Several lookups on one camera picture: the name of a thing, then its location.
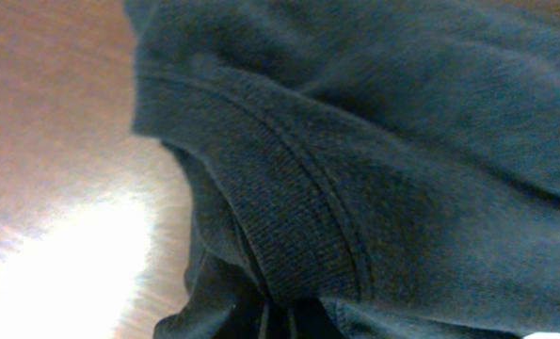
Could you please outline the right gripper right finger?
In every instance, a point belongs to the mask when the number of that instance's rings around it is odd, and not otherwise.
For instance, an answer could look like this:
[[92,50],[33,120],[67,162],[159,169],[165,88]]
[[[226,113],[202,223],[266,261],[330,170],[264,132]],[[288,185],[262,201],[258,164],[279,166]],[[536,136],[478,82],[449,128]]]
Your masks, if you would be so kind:
[[344,339],[318,299],[301,299],[288,310],[290,339]]

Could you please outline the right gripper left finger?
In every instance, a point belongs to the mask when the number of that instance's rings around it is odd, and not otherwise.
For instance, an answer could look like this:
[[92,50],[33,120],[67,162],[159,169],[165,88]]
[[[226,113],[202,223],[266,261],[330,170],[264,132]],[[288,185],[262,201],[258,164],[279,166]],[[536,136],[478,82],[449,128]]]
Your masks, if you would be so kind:
[[222,329],[223,339],[266,339],[270,304],[264,299],[239,299]]

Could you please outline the dark green t-shirt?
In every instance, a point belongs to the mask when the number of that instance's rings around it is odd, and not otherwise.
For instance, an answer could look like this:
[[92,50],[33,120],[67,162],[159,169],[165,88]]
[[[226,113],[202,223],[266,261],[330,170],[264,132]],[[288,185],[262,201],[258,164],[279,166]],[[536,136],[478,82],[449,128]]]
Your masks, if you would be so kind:
[[344,338],[560,332],[560,19],[485,1],[153,0],[134,130],[184,171],[189,300],[318,299]]

